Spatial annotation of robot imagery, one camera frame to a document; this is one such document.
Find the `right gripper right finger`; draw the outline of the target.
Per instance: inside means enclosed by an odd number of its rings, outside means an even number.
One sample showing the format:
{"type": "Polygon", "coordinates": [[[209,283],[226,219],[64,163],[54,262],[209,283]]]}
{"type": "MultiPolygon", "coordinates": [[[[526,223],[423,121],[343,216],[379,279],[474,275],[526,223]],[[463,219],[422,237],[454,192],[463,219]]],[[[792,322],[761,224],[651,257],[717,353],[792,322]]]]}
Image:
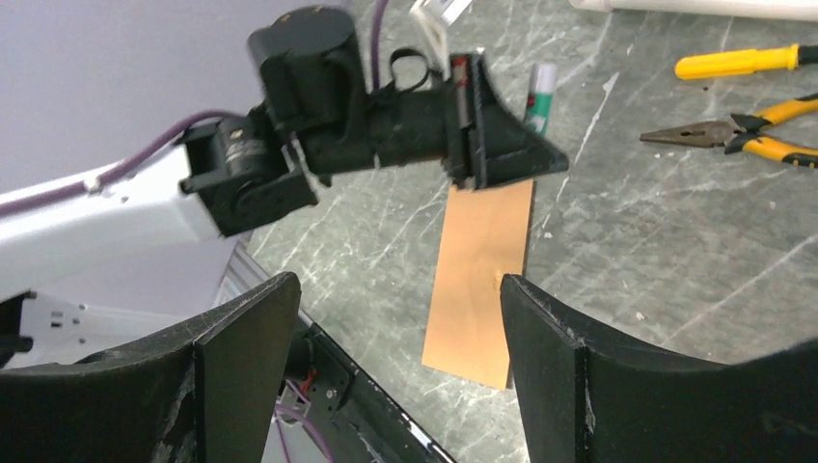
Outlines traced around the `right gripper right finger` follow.
{"type": "Polygon", "coordinates": [[[505,275],[502,317],[533,462],[813,462],[817,343],[727,365],[676,353],[505,275]]]}

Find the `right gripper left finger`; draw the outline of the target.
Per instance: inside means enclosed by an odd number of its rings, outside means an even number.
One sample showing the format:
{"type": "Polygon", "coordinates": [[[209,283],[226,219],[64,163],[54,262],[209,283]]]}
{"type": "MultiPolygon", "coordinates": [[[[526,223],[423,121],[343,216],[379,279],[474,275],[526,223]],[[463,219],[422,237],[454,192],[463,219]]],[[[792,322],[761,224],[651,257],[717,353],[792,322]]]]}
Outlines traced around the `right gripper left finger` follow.
{"type": "Polygon", "coordinates": [[[259,462],[301,285],[230,302],[71,365],[1,374],[5,462],[259,462]]]}

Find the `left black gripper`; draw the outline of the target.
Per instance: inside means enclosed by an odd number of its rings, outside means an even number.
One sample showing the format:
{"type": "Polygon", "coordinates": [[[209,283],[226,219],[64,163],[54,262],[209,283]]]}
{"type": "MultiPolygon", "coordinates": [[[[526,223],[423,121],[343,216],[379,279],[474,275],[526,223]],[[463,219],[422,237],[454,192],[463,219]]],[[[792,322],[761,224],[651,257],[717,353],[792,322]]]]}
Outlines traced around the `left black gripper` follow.
{"type": "Polygon", "coordinates": [[[563,150],[506,108],[481,54],[450,55],[444,109],[444,168],[458,189],[497,188],[569,168],[563,150]]]}

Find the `small white green tube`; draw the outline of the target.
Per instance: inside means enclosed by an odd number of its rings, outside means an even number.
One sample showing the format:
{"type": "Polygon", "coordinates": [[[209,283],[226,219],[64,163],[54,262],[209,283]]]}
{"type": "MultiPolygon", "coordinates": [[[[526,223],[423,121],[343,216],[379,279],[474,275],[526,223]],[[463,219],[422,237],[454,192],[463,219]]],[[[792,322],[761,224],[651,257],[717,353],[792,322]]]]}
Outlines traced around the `small white green tube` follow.
{"type": "Polygon", "coordinates": [[[534,64],[530,73],[524,123],[541,137],[547,132],[557,72],[557,65],[547,62],[534,64]]]}

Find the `brown paper envelope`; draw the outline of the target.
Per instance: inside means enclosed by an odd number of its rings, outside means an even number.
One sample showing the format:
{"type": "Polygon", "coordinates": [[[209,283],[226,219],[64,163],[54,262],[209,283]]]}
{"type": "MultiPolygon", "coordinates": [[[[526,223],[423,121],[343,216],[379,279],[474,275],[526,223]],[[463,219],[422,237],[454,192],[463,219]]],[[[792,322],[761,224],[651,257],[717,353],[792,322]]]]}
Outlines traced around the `brown paper envelope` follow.
{"type": "Polygon", "coordinates": [[[509,354],[500,288],[528,250],[534,184],[451,188],[432,288],[422,363],[503,390],[509,354]]]}

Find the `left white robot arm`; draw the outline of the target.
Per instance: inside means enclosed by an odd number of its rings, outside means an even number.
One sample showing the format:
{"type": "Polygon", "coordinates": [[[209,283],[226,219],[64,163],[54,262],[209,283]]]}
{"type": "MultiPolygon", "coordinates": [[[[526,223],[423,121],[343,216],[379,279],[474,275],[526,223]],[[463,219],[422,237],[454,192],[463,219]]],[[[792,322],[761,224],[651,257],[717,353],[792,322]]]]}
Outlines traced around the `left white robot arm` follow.
{"type": "Polygon", "coordinates": [[[1,297],[146,250],[227,238],[316,205],[335,176],[438,161],[459,189],[567,170],[566,154],[500,101],[479,52],[369,89],[356,24],[310,5],[248,39],[264,97],[205,110],[121,162],[6,193],[1,297]]]}

